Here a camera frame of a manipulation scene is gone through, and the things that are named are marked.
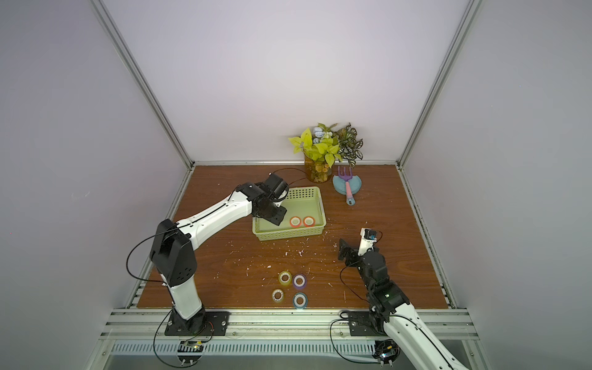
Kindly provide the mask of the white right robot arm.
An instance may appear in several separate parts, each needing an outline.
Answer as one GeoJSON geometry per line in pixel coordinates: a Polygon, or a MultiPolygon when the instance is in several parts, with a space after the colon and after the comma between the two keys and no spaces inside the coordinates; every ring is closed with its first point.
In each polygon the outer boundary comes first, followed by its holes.
{"type": "Polygon", "coordinates": [[[417,369],[465,369],[426,326],[402,289],[389,277],[385,257],[364,240],[354,249],[339,241],[338,259],[356,268],[366,287],[371,326],[387,335],[417,369]]]}

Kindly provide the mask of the purple tape roll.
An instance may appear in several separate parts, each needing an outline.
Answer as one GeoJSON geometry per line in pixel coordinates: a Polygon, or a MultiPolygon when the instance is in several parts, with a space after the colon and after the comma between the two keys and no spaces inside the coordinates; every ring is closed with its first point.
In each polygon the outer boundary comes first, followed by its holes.
{"type": "Polygon", "coordinates": [[[296,274],[293,277],[293,286],[295,289],[303,289],[307,284],[307,279],[303,274],[296,274]]]}

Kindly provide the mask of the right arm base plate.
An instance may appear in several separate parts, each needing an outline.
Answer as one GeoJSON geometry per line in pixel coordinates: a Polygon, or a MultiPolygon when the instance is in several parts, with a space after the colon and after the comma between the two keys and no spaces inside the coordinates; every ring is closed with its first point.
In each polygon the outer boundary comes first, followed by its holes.
{"type": "Polygon", "coordinates": [[[376,314],[374,311],[342,311],[340,318],[347,321],[351,336],[391,338],[391,335],[384,332],[384,325],[390,319],[399,319],[407,325],[415,326],[415,323],[411,319],[395,312],[388,313],[388,320],[386,321],[384,315],[376,314]]]}

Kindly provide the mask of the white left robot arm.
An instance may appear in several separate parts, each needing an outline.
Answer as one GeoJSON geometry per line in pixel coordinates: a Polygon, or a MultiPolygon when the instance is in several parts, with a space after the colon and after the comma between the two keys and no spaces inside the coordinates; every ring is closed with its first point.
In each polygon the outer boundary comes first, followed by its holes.
{"type": "Polygon", "coordinates": [[[197,271],[194,251],[217,232],[247,216],[280,225],[287,214],[282,202],[289,190],[281,177],[270,174],[263,182],[237,186],[228,197],[199,214],[178,222],[170,219],[160,222],[150,260],[172,298],[171,322],[189,331],[204,326],[205,308],[194,283],[197,271]]]}

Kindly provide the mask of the red tape roll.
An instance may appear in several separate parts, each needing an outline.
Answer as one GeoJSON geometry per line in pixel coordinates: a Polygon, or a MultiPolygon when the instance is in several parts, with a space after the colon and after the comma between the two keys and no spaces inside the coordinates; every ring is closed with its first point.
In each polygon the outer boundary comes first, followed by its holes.
{"type": "Polygon", "coordinates": [[[300,226],[302,226],[302,219],[294,216],[290,219],[290,225],[292,228],[300,228],[300,226]]]}
{"type": "Polygon", "coordinates": [[[303,225],[305,225],[307,228],[314,227],[316,224],[316,221],[315,221],[314,217],[312,217],[312,216],[304,217],[302,222],[303,222],[303,225]]]}

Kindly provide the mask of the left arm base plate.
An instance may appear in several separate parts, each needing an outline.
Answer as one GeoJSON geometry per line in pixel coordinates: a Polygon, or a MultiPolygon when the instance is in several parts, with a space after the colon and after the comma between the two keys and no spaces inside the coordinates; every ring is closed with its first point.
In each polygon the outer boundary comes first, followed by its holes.
{"type": "Polygon", "coordinates": [[[200,310],[190,319],[183,319],[176,310],[165,321],[165,336],[225,336],[231,313],[200,310]]]}

